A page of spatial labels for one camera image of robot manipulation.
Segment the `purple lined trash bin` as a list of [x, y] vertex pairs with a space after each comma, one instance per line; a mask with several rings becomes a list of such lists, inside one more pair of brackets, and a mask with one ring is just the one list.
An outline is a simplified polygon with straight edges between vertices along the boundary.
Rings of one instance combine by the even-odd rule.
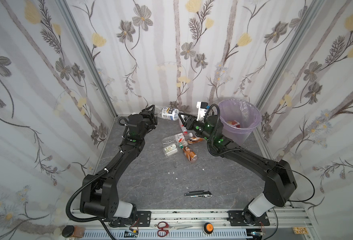
[[[237, 143], [243, 145], [248, 136], [262, 121], [260, 111], [251, 103], [240, 99], [228, 99], [219, 103], [220, 120], [223, 124], [222, 134]], [[233, 128], [227, 121], [238, 121], [241, 128]]]

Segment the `grey label small bottle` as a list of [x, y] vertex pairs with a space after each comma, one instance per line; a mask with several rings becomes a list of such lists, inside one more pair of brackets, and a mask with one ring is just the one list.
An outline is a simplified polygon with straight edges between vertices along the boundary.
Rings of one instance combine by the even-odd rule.
[[170, 107], [155, 107], [155, 113], [159, 118], [171, 121], [179, 119], [179, 109]]

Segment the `white red label bottle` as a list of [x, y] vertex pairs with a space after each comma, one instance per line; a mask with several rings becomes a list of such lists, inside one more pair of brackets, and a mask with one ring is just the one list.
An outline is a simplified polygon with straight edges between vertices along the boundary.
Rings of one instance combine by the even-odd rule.
[[180, 127], [181, 127], [181, 130], [182, 130], [183, 134], [184, 134], [185, 136], [188, 135], [187, 128], [183, 125], [181, 119], [179, 119], [179, 125], [180, 125]]

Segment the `clear water bottle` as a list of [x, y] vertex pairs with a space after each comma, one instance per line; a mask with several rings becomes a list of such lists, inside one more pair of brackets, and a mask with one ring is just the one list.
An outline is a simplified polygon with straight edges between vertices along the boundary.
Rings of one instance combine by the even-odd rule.
[[162, 140], [162, 144], [163, 145], [167, 145], [167, 144], [171, 144], [171, 143], [180, 143], [183, 140], [187, 140], [189, 138], [191, 138], [193, 136], [192, 133], [180, 133], [180, 134], [176, 134], [176, 135], [172, 135], [170, 137], [166, 137]]

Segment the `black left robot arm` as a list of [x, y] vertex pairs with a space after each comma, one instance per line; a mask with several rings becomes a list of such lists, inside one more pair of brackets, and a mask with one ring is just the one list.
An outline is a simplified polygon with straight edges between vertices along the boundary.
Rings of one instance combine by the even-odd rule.
[[117, 183], [142, 152], [145, 136], [157, 125], [155, 106], [151, 105], [138, 114], [120, 117], [118, 124], [124, 127], [118, 153], [95, 175], [87, 175], [82, 186], [69, 198], [65, 213], [74, 222], [113, 221], [124, 219], [126, 224], [136, 222], [135, 204], [121, 201]]

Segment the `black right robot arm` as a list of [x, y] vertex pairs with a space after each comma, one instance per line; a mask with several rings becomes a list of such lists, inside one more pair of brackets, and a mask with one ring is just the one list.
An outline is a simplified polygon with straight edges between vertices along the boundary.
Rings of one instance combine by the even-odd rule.
[[243, 209], [241, 221], [249, 226], [260, 222], [262, 216], [274, 207], [284, 207], [290, 201], [298, 185], [291, 169], [284, 160], [274, 161], [259, 156], [239, 146], [222, 133], [221, 111], [217, 104], [208, 108], [202, 120], [197, 116], [179, 113], [183, 125], [207, 141], [209, 153], [242, 165], [264, 182], [263, 192], [252, 199]]

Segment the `brown coffee bottle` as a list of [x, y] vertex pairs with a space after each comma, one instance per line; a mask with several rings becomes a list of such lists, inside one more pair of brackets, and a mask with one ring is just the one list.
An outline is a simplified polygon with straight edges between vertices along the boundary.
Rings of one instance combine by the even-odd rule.
[[197, 161], [197, 158], [198, 158], [197, 155], [189, 147], [187, 146], [183, 147], [183, 152], [190, 163], [195, 163]]

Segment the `crushed clear bottle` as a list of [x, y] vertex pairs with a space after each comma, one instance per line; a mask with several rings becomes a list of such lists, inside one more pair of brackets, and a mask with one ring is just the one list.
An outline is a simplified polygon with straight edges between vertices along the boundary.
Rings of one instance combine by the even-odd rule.
[[186, 141], [182, 141], [181, 143], [172, 143], [162, 147], [162, 151], [166, 157], [170, 157], [176, 153], [178, 153], [181, 149], [187, 146]]

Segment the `yellow label tea bottle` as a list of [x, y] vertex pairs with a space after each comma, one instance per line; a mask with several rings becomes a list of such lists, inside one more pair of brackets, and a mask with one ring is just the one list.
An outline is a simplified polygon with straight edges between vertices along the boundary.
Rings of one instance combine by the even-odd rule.
[[233, 128], [241, 128], [241, 124], [238, 121], [227, 121], [227, 124]]

